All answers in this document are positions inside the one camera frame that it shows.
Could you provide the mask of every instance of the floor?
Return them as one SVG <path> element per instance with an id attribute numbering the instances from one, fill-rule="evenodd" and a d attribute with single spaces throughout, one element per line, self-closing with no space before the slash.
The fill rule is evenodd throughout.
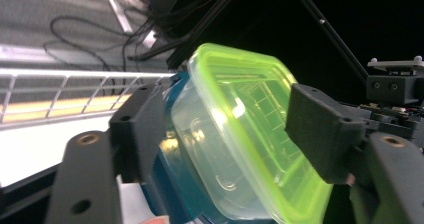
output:
<path id="1" fill-rule="evenodd" d="M 2 6 L 0 9 L 0 45 L 36 48 L 43 48 L 43 45 L 47 45 L 48 50 L 75 50 L 75 48 L 60 42 L 52 34 L 51 25 L 60 36 L 93 50 L 99 55 L 121 56 L 122 45 L 128 39 L 128 36 L 122 34 L 120 25 L 107 0 L 0 0 L 0 5 Z M 142 15 L 133 12 L 129 14 L 134 22 L 134 29 L 137 29 L 146 20 Z M 87 24 L 87 21 L 104 26 L 115 33 Z M 134 45 L 128 47 L 127 53 L 136 53 L 134 47 Z M 138 45 L 137 53 L 146 50 L 148 49 L 143 45 Z M 164 58 L 160 56 L 150 60 L 154 63 L 153 69 L 162 71 L 166 69 L 163 60 Z M 120 66 L 123 63 L 108 64 Z M 0 65 L 2 67 L 10 66 L 7 62 L 2 62 Z M 70 68 L 69 66 L 55 66 L 54 68 L 58 67 Z"/>

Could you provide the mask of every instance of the brass insert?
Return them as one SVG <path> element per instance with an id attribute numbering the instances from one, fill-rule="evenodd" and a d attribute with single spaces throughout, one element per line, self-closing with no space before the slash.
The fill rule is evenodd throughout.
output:
<path id="1" fill-rule="evenodd" d="M 385 136 L 381 138 L 386 144 L 391 145 L 393 147 L 404 147 L 405 143 L 399 139 Z"/>
<path id="2" fill-rule="evenodd" d="M 100 139 L 97 134 L 86 134 L 78 138 L 78 144 L 80 145 L 90 145 L 96 143 Z"/>

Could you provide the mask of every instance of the black cable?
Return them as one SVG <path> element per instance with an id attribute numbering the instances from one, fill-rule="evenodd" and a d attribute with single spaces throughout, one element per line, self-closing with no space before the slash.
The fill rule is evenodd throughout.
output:
<path id="1" fill-rule="evenodd" d="M 339 50 L 340 54 L 346 60 L 347 64 L 353 69 L 356 76 L 362 82 L 363 85 L 367 83 L 368 72 L 361 65 L 349 47 L 343 42 L 339 34 L 333 29 L 328 20 L 325 19 L 324 15 L 315 5 L 312 0 L 300 0 L 304 7 L 309 11 L 312 17 L 320 22 L 320 26 L 324 33 L 329 37 L 330 41 Z"/>
<path id="2" fill-rule="evenodd" d="M 143 11 L 139 10 L 137 8 L 127 8 L 128 10 L 131 10 L 133 12 L 137 12 L 139 14 L 142 14 L 149 19 L 154 20 L 154 22 L 159 26 L 172 26 L 179 24 L 181 21 L 187 18 L 187 16 L 191 15 L 195 10 L 201 8 L 205 4 L 209 3 L 211 0 L 195 0 L 191 2 L 190 4 L 176 10 L 172 11 L 170 13 L 166 14 L 155 14 L 151 11 Z"/>
<path id="3" fill-rule="evenodd" d="M 194 8 L 193 10 L 191 10 L 190 12 L 186 13 L 182 18 L 180 18 L 178 21 L 174 20 L 173 26 L 168 28 L 167 30 L 165 30 L 165 32 L 169 32 L 171 30 L 173 30 L 176 26 L 180 25 L 181 23 L 183 23 L 189 16 L 191 16 L 194 12 L 196 12 L 197 10 L 207 6 L 209 3 L 211 3 L 213 0 L 205 0 L 202 4 L 196 6 L 196 8 Z"/>
<path id="4" fill-rule="evenodd" d="M 123 71 L 127 71 L 127 61 L 126 61 L 126 53 L 125 53 L 125 48 L 134 43 L 138 38 L 140 38 L 140 36 L 145 33 L 147 30 L 151 29 L 154 26 L 154 22 L 150 22 L 149 20 L 147 20 L 143 25 L 141 25 L 137 31 L 135 31 L 133 34 L 131 34 L 127 41 L 124 43 L 124 45 L 122 46 L 122 58 L 123 58 Z"/>
<path id="5" fill-rule="evenodd" d="M 92 26 L 94 26 L 94 27 L 97 27 L 97 28 L 100 28 L 100 29 L 103 29 L 103 30 L 105 30 L 105 31 L 107 31 L 107 32 L 109 32 L 109 33 L 112 33 L 112 34 L 116 34 L 116 35 L 120 35 L 120 36 L 126 36 L 125 34 L 122 34 L 122 33 L 120 33 L 120 32 L 117 32 L 117 31 L 115 31 L 115 30 L 113 30 L 113 29 L 110 29 L 110 28 L 108 28 L 108 27 L 105 27 L 105 26 L 103 26 L 103 25 L 100 25 L 100 24 L 98 24 L 98 23 L 95 23 L 95 22 L 92 22 L 92 21 L 90 21 L 90 20 L 87 20 L 87 19 L 84 19 L 84 18 L 81 18 L 81 17 L 77 17 L 77 16 L 58 16 L 58 17 L 55 17 L 51 22 L 50 22 L 50 32 L 57 38 L 57 39 L 59 39 L 59 41 L 61 42 L 61 43 L 64 43 L 64 44 L 66 44 L 66 45 L 68 45 L 68 46 L 71 46 L 71 47 L 73 47 L 73 48 L 75 48 L 75 49 L 77 49 L 77 50 L 80 50 L 80 51 L 83 51 L 83 52 L 85 52 L 85 53 L 87 53 L 87 54 L 89 54 L 89 55 L 91 55 L 92 57 L 94 57 L 95 59 L 97 59 L 101 64 L 102 64 L 102 66 L 103 66 L 103 69 L 106 69 L 107 71 L 111 71 L 111 69 L 110 69 L 110 67 L 109 67 L 109 65 L 106 63 L 106 61 L 102 58 L 102 57 L 100 57 L 99 55 L 97 55 L 97 53 L 96 53 L 96 51 L 108 51 L 108 50 L 111 50 L 111 49 L 113 49 L 113 48 L 116 48 L 116 47 L 119 47 L 119 46 L 121 46 L 121 44 L 120 45 L 114 45 L 114 46 L 111 46 L 111 47 L 107 47 L 107 48 L 93 48 L 93 47 L 86 47 L 86 46 L 83 46 L 83 45 L 80 45 L 80 44 L 77 44 L 77 43 L 74 43 L 74 42 L 72 42 L 72 41 L 70 41 L 70 40 L 68 40 L 67 38 L 65 38 L 63 35 L 61 35 L 56 29 L 55 29 L 55 24 L 56 23 L 58 23 L 59 21 L 62 21 L 62 20 L 74 20 L 74 21 L 79 21 L 79 22 L 82 22 L 82 23 L 87 23 L 87 24 L 90 24 L 90 25 L 92 25 Z M 47 54 L 49 54 L 50 56 L 52 56 L 53 58 L 55 58 L 56 60 L 58 60 L 59 59 L 59 61 L 60 62 L 62 62 L 62 63 L 66 63 L 66 62 L 64 62 L 63 60 L 61 60 L 60 58 L 57 58 L 57 56 L 55 56 L 55 55 L 52 55 L 51 54 L 51 52 L 49 52 L 48 51 L 48 49 L 47 49 L 47 46 L 49 45 L 49 44 L 51 44 L 51 42 L 50 43 L 45 43 L 44 45 L 43 45 L 43 48 L 44 48 L 44 50 L 46 51 L 46 53 Z M 112 78 L 111 79 L 111 82 L 112 82 L 112 85 L 113 86 L 116 86 L 116 81 L 115 81 L 115 79 L 114 78 Z M 115 95 L 115 89 L 112 89 L 112 91 L 111 91 L 111 95 Z"/>

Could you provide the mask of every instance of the black plastic part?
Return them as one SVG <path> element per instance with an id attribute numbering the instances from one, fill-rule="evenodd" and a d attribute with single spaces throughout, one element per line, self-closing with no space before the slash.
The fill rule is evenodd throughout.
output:
<path id="1" fill-rule="evenodd" d="M 405 105 L 418 102 L 414 96 L 417 76 L 369 76 L 367 99 L 390 105 Z"/>
<path id="2" fill-rule="evenodd" d="M 57 168 L 57 165 L 52 166 L 3 187 L 0 190 L 3 198 L 0 223 L 17 223 L 17 220 L 28 220 L 28 217 L 31 218 L 30 223 L 42 222 L 47 208 L 40 203 L 46 202 L 50 197 Z"/>
<path id="3" fill-rule="evenodd" d="M 414 137 L 415 129 L 403 127 L 396 124 L 379 122 L 378 131 L 390 133 L 411 140 Z"/>
<path id="4" fill-rule="evenodd" d="M 361 143 L 366 123 L 325 93 L 293 84 L 286 131 L 327 183 L 344 184 L 344 158 Z"/>
<path id="5" fill-rule="evenodd" d="M 370 110 L 364 110 L 364 109 L 358 108 L 357 106 L 355 107 L 347 106 L 347 105 L 343 105 L 343 106 L 353 115 L 360 117 L 362 119 L 370 119 L 372 115 L 372 111 Z"/>
<path id="6" fill-rule="evenodd" d="M 365 153 L 379 205 L 372 222 L 364 223 L 422 223 L 424 157 L 418 148 L 394 135 L 372 133 Z M 355 212 L 369 209 L 369 198 L 357 201 L 362 207 L 355 205 Z"/>
<path id="7" fill-rule="evenodd" d="M 73 137 L 56 175 L 46 224 L 121 222 L 108 133 Z"/>
<path id="8" fill-rule="evenodd" d="M 419 100 L 424 100 L 424 78 L 417 78 L 414 84 L 414 97 Z"/>
<path id="9" fill-rule="evenodd" d="M 419 148 L 424 147 L 424 131 L 423 130 L 424 130 L 424 121 L 420 117 L 420 123 L 417 129 L 415 130 L 413 139 L 411 140 L 411 142 L 417 145 Z"/>
<path id="10" fill-rule="evenodd" d="M 1 188 L 0 186 L 0 214 L 3 213 L 5 207 L 6 207 L 6 204 L 4 202 L 3 188 Z"/>
<path id="11" fill-rule="evenodd" d="M 112 143 L 120 149 L 122 181 L 146 182 L 165 136 L 162 86 L 152 83 L 135 91 L 109 125 Z"/>

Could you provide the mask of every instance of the screw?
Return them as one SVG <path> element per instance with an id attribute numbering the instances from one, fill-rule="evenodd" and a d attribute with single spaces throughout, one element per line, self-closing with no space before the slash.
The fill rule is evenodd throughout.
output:
<path id="1" fill-rule="evenodd" d="M 390 90 L 395 91 L 395 90 L 397 90 L 397 88 L 398 88 L 398 85 L 396 83 L 391 83 L 390 84 Z"/>

